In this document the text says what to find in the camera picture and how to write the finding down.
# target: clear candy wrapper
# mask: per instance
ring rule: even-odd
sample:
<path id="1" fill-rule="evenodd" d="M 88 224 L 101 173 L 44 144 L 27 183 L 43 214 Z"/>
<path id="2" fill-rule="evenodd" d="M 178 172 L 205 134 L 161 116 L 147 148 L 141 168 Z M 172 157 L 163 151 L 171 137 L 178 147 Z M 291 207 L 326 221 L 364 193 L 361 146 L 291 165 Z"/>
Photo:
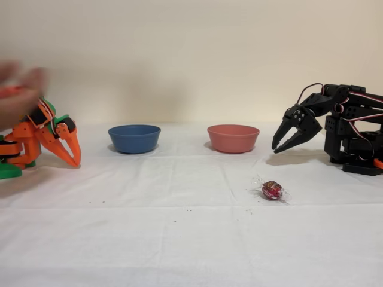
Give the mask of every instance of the clear candy wrapper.
<path id="1" fill-rule="evenodd" d="M 259 176 L 255 178 L 255 189 L 263 193 L 263 195 L 270 200 L 279 200 L 287 203 L 291 199 L 291 195 L 279 183 L 275 181 L 264 181 Z"/>

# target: orange robotic arm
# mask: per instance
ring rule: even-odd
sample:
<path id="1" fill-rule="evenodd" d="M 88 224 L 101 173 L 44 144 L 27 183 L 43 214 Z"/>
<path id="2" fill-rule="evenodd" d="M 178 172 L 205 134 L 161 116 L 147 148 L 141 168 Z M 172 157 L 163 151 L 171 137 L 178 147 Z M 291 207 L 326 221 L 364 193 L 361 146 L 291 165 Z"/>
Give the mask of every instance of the orange robotic arm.
<path id="1" fill-rule="evenodd" d="M 11 96 L 20 90 L 19 87 L 7 88 L 0 91 L 0 97 Z M 45 99 L 40 99 L 38 107 L 23 117 L 9 135 L 5 138 L 0 136 L 0 179 L 16 174 L 3 172 L 10 169 L 10 164 L 19 169 L 33 166 L 41 154 L 41 145 L 72 167 L 80 165 L 81 149 L 77 140 L 76 125 L 68 116 L 57 119 L 55 115 L 54 107 Z M 61 141 L 68 144 L 72 155 Z"/>

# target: robotic arm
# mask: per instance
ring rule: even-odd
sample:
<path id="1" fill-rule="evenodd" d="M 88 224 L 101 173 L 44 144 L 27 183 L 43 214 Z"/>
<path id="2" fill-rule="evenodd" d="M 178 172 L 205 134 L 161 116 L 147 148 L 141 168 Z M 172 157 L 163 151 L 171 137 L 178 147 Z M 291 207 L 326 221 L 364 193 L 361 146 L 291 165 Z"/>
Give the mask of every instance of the robotic arm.
<path id="1" fill-rule="evenodd" d="M 367 94 L 366 88 L 348 85 L 322 85 L 320 93 L 313 93 L 301 104 L 289 108 L 274 135 L 274 153 L 286 151 L 311 140 L 322 127 L 316 117 L 326 117 L 324 150 L 332 163 L 343 164 L 346 172 L 378 175 L 383 172 L 383 97 Z M 380 124 L 378 132 L 359 132 L 356 121 Z M 298 131 L 281 146 L 287 132 Z"/>
<path id="2" fill-rule="evenodd" d="M 20 93 L 22 87 L 0 90 L 0 96 Z M 69 115 L 56 118 L 54 106 L 44 97 L 28 115 L 5 137 L 0 136 L 0 179 L 22 175 L 22 170 L 35 165 L 41 146 L 72 167 L 81 163 L 81 149 L 77 140 L 77 127 Z"/>

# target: human hand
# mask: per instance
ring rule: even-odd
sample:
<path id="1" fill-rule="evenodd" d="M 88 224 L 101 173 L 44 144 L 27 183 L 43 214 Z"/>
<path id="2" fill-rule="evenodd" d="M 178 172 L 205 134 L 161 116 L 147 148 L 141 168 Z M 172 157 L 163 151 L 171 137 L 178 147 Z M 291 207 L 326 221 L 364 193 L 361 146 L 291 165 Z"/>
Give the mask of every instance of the human hand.
<path id="1" fill-rule="evenodd" d="M 17 62 L 0 63 L 0 84 L 16 77 L 19 71 Z M 41 68 L 31 69 L 19 78 L 20 94 L 0 96 L 0 132 L 14 127 L 21 115 L 26 115 L 38 106 L 39 97 L 45 86 L 45 71 Z"/>

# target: bowl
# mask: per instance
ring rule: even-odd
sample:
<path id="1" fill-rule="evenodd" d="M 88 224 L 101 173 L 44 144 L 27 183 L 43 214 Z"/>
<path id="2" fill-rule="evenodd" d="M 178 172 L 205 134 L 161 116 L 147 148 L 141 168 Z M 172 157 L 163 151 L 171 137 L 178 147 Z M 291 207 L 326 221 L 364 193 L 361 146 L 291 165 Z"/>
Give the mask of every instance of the bowl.
<path id="1" fill-rule="evenodd" d="M 114 148 L 124 154 L 143 154 L 156 148 L 161 129 L 145 124 L 130 124 L 109 129 Z"/>
<path id="2" fill-rule="evenodd" d="M 229 154 L 251 151 L 256 144 L 259 129 L 238 124 L 221 124 L 208 128 L 214 149 Z"/>

